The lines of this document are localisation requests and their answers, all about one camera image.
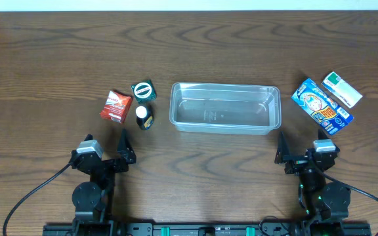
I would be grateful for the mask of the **blue fever patch box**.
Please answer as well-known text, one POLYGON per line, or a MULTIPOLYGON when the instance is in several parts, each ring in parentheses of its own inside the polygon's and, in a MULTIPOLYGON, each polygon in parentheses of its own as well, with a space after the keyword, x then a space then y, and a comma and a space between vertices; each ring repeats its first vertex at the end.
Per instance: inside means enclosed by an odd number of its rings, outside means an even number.
POLYGON ((354 120, 311 78, 302 82, 291 98, 330 135, 336 134, 354 120))

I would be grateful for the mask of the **red Panadol box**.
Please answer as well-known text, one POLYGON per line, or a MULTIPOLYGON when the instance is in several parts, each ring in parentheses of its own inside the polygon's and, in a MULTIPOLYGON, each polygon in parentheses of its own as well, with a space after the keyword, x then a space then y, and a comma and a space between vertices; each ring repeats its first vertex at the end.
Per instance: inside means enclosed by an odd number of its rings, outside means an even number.
POLYGON ((127 113, 131 107, 133 98, 111 90, 106 103, 100 112, 103 119, 124 123, 127 113))

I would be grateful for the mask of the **white green medicine box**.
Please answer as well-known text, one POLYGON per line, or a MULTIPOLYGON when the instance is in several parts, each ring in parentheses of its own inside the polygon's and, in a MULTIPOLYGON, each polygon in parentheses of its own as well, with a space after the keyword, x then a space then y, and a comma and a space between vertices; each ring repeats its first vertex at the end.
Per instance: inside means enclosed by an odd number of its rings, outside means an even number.
POLYGON ((348 108, 353 108, 363 97, 334 71, 324 78, 322 85, 348 108))

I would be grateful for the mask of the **green round-label box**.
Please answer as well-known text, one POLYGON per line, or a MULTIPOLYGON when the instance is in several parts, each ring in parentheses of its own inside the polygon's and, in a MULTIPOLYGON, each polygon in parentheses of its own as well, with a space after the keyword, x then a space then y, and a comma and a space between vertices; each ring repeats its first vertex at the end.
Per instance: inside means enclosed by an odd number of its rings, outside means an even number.
POLYGON ((139 104, 150 102, 157 98, 155 88, 150 79, 131 85, 131 90, 139 104))

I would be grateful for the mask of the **clear plastic container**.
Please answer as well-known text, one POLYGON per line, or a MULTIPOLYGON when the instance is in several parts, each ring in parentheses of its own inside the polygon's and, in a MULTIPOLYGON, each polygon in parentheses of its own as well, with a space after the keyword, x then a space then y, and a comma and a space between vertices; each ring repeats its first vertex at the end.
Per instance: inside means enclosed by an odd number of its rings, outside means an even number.
POLYGON ((274 86, 175 83, 169 120, 183 132, 266 135, 280 128, 280 91, 274 86))

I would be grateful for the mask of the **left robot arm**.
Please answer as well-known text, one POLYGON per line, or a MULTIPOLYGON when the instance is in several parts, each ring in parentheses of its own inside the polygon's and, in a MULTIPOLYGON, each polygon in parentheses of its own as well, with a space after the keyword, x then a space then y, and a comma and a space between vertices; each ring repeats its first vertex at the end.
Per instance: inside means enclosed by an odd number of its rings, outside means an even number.
POLYGON ((127 172, 129 165, 137 161, 125 129, 121 132, 117 157, 104 160, 103 153, 101 145, 90 134, 72 151, 71 167, 90 176, 90 180, 79 184, 72 194, 75 219, 78 221, 93 223, 106 220, 112 209, 116 174, 127 172))

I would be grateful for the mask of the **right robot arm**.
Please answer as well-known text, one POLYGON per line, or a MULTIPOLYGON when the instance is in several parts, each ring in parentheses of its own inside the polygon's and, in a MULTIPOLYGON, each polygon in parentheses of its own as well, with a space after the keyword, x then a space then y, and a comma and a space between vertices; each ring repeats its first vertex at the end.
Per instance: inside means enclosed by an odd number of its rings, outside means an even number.
POLYGON ((337 182, 326 182, 324 172, 335 164, 340 149, 324 131, 318 131, 313 147, 302 155, 290 153, 283 133, 278 137, 275 163, 284 164, 286 174, 299 177, 300 202, 307 211, 306 224, 340 222, 348 216, 350 190, 337 182))

